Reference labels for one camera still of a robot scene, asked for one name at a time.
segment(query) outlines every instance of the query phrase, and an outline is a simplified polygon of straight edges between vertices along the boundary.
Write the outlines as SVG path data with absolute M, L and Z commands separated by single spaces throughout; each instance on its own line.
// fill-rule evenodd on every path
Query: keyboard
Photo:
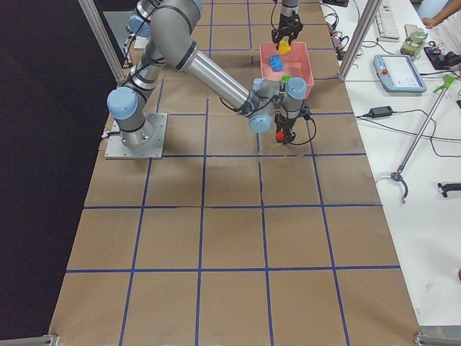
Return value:
M 378 40 L 400 42 L 400 34 L 395 26 L 394 13 L 389 0 L 383 0 L 375 15 Z

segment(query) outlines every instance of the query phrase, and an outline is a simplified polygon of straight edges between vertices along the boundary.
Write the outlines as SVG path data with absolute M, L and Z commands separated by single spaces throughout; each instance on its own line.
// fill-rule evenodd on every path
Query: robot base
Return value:
M 106 148 L 106 159 L 161 159 L 164 154 L 167 113 L 150 113 L 146 120 L 153 126 L 152 138 L 146 144 L 135 148 L 128 148 L 119 135 L 110 136 Z M 112 126 L 112 132 L 118 132 L 116 122 Z

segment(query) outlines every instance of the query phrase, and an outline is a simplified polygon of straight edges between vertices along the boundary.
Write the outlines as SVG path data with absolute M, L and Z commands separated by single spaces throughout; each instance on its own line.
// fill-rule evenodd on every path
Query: blue block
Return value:
M 271 64 L 271 68 L 275 72 L 279 72 L 283 70 L 283 62 L 279 56 L 271 56 L 269 58 L 269 63 Z

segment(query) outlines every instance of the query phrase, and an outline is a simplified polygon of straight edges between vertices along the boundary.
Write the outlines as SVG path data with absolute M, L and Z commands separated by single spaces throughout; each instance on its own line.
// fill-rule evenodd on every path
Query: blue tablet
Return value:
M 378 54 L 373 59 L 376 73 L 388 92 L 425 92 L 427 87 L 410 56 Z

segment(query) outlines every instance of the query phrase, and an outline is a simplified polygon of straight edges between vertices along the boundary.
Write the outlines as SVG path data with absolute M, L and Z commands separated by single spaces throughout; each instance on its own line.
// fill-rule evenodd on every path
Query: human hand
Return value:
M 439 23 L 434 18 L 422 18 L 423 24 L 426 25 L 426 29 L 431 29 L 438 25 Z

